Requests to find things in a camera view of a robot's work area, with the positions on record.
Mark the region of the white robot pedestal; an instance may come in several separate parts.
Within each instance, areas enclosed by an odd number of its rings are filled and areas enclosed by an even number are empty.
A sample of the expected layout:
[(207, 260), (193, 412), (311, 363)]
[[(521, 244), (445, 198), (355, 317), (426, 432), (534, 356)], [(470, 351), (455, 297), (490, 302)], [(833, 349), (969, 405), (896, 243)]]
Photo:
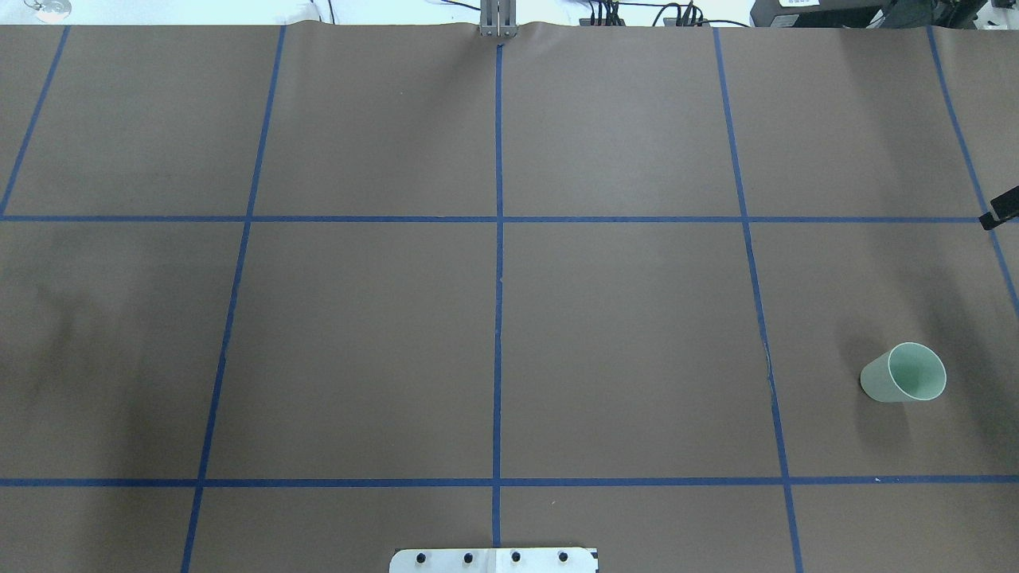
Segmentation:
[(389, 572), (599, 572), (596, 550), (580, 546), (399, 550)]

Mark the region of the aluminium frame post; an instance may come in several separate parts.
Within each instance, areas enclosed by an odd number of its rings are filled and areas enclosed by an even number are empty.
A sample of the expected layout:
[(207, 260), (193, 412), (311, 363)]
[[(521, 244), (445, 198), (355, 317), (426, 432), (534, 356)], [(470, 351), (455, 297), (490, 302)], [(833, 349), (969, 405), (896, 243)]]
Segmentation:
[(516, 0), (482, 0), (479, 1), (479, 33), (482, 37), (516, 37), (519, 33), (517, 24)]

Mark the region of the green plastic cup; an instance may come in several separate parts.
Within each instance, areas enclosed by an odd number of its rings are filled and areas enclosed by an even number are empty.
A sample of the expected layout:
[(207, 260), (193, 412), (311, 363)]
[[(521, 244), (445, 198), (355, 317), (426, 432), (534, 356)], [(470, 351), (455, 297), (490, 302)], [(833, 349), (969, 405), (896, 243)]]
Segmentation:
[(861, 388), (881, 403), (935, 400), (947, 386), (947, 371), (938, 355), (919, 342), (900, 342), (864, 366)]

